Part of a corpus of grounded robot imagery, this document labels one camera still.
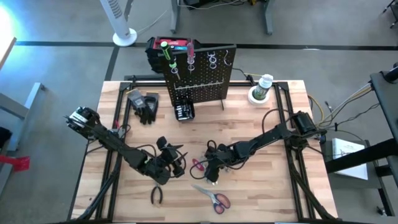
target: pegboard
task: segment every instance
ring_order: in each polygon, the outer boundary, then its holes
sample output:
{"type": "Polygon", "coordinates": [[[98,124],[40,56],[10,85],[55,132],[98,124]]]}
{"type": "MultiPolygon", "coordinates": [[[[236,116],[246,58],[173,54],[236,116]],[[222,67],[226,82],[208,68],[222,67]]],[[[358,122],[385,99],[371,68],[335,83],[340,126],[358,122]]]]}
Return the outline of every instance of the pegboard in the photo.
{"type": "Polygon", "coordinates": [[[236,45],[195,50],[194,70],[188,69],[187,52],[176,52],[178,76],[173,74],[167,59],[160,54],[160,62],[172,105],[184,98],[193,103],[225,99],[234,63],[236,45]]]}

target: bottle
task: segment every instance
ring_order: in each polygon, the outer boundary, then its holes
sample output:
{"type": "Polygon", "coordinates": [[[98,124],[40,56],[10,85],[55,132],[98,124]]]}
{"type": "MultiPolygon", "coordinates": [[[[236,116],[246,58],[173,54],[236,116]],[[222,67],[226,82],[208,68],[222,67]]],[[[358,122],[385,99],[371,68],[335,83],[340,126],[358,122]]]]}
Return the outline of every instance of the bottle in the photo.
{"type": "Polygon", "coordinates": [[[274,77],[272,75],[265,74],[263,75],[260,80],[259,84],[257,85],[256,89],[253,91],[253,97],[256,100],[263,100],[266,98],[269,88],[272,86],[272,81],[274,77]]]}

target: scissors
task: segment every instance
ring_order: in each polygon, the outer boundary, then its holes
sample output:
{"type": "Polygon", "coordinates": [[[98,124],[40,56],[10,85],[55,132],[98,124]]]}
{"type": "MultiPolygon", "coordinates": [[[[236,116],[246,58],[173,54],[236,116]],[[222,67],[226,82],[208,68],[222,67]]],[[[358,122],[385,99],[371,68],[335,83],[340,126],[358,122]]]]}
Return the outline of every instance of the scissors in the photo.
{"type": "Polygon", "coordinates": [[[207,194],[211,198],[211,201],[213,202],[213,208],[214,211],[217,214],[222,214],[225,209],[224,208],[230,208],[231,207],[231,202],[229,201],[228,197],[226,197],[223,194],[213,194],[209,190],[203,189],[202,187],[199,187],[196,184],[192,184],[192,187],[198,189],[200,192],[207,194]]]}

